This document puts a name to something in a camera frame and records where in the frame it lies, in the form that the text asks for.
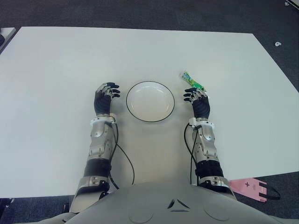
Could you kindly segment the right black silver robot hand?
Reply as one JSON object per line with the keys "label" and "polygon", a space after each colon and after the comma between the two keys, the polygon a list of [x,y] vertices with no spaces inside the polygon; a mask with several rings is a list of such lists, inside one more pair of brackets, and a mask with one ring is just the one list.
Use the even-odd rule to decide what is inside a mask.
{"label": "right black silver robot hand", "polygon": [[200,88],[190,88],[185,90],[184,101],[192,104],[195,118],[208,119],[210,115],[210,104],[208,96]]}

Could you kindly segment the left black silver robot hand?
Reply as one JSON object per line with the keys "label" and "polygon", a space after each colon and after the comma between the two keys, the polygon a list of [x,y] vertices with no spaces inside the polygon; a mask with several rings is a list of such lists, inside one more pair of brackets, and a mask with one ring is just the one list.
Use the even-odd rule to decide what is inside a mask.
{"label": "left black silver robot hand", "polygon": [[119,98],[119,85],[115,83],[103,83],[96,91],[94,96],[94,110],[96,115],[110,114],[111,101]]}

